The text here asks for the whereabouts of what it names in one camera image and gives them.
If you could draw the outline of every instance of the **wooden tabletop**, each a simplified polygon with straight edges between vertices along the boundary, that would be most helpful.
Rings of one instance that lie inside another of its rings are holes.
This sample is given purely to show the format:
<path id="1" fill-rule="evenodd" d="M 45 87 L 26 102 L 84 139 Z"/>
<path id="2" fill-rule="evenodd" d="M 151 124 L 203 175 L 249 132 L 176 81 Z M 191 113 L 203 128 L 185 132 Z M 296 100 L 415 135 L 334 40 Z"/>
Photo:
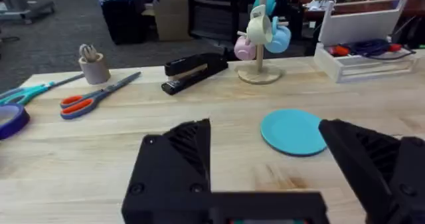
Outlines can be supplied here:
<path id="1" fill-rule="evenodd" d="M 123 223 L 120 208 L 140 142 L 189 120 L 210 118 L 213 191 L 319 190 L 331 223 L 358 224 L 365 214 L 329 150 L 310 158 L 274 151 L 260 135 L 269 112 L 298 108 L 392 135 L 425 133 L 425 72 L 335 84 L 311 57 L 265 60 L 285 77 L 255 86 L 225 70 L 174 96 L 164 93 L 162 67 L 112 70 L 109 83 L 142 76 L 76 120 L 59 116 L 61 99 L 106 86 L 84 79 L 27 105 L 31 122 L 0 143 L 0 223 Z M 75 72 L 38 74 L 24 86 Z"/>

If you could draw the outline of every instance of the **carpet floor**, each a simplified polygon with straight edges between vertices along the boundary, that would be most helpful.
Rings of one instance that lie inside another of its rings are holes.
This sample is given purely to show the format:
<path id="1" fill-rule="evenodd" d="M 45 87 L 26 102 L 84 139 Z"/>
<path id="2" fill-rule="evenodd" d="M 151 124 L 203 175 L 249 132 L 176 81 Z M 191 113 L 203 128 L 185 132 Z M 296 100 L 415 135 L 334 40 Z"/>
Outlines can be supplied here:
<path id="1" fill-rule="evenodd" d="M 159 66 L 183 56 L 222 51 L 202 39 L 116 46 L 97 0 L 53 1 L 56 13 L 33 24 L 0 23 L 2 37 L 20 38 L 1 44 L 0 92 L 20 85 L 33 74 L 80 70 L 77 60 L 82 43 L 93 44 L 105 55 L 110 68 Z M 291 46 L 283 56 L 302 56 L 302 52 L 302 46 Z"/>

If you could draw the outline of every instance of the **white wooden crate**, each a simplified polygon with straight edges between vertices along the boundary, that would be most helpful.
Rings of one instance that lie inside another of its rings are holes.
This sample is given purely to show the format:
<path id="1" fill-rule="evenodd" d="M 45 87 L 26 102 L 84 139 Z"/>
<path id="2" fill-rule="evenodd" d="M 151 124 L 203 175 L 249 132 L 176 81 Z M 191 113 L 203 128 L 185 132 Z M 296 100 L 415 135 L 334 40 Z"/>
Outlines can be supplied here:
<path id="1" fill-rule="evenodd" d="M 388 11 L 373 11 L 348 15 L 332 15 L 334 6 L 361 5 L 378 2 L 398 2 L 396 8 Z M 397 60 L 377 60 L 359 55 L 334 57 L 325 47 L 343 43 L 354 43 L 372 39 L 386 39 L 392 33 L 407 0 L 377 0 L 334 4 L 331 2 L 325 12 L 320 31 L 319 43 L 314 55 L 315 63 L 335 82 L 354 82 L 372 78 L 398 76 L 413 72 L 418 62 L 417 55 L 408 55 Z M 396 58 L 410 51 L 387 52 L 379 58 Z"/>
<path id="2" fill-rule="evenodd" d="M 387 52 L 380 57 L 394 58 L 409 52 L 402 49 L 400 52 Z M 409 55 L 397 60 L 374 60 L 360 55 L 333 57 L 323 48 L 323 44 L 318 43 L 314 61 L 335 82 L 354 82 L 412 72 L 418 57 Z"/>

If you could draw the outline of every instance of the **mug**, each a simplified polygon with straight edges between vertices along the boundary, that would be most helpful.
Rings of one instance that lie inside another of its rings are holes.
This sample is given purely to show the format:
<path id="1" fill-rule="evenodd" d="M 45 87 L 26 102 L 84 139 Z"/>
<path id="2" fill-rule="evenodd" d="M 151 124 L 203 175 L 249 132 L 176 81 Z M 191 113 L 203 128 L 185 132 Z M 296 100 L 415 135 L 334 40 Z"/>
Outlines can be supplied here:
<path id="1" fill-rule="evenodd" d="M 290 45 L 291 31 L 286 26 L 278 26 L 278 17 L 273 17 L 272 23 L 272 42 L 264 47 L 271 53 L 282 53 Z"/>
<path id="2" fill-rule="evenodd" d="M 252 9 L 251 20 L 246 28 L 248 39 L 255 45 L 263 45 L 272 41 L 272 24 L 266 14 L 266 6 L 260 5 Z"/>
<path id="3" fill-rule="evenodd" d="M 241 36 L 234 45 L 234 54 L 240 60 L 253 60 L 256 56 L 256 47 L 245 36 Z"/>
<path id="4" fill-rule="evenodd" d="M 260 5 L 260 0 L 255 0 L 253 7 L 257 7 Z M 274 7 L 276 7 L 276 0 L 266 0 L 266 14 L 272 15 L 274 11 Z"/>

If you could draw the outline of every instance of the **blue cable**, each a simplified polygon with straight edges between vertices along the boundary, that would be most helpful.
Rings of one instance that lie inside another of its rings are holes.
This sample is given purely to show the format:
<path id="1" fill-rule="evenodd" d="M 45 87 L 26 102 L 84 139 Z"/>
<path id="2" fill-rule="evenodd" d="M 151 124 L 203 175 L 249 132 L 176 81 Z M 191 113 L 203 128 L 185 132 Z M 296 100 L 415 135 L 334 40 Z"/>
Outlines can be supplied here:
<path id="1" fill-rule="evenodd" d="M 406 50 L 410 52 L 400 55 L 398 57 L 394 57 L 394 58 L 380 58 L 378 56 L 388 52 L 391 46 L 391 44 L 388 41 L 383 39 L 373 39 L 373 40 L 363 41 L 363 42 L 347 43 L 341 46 L 348 48 L 354 55 L 361 55 L 366 58 L 373 58 L 377 60 L 398 60 L 408 55 L 416 54 L 415 51 L 405 48 Z"/>

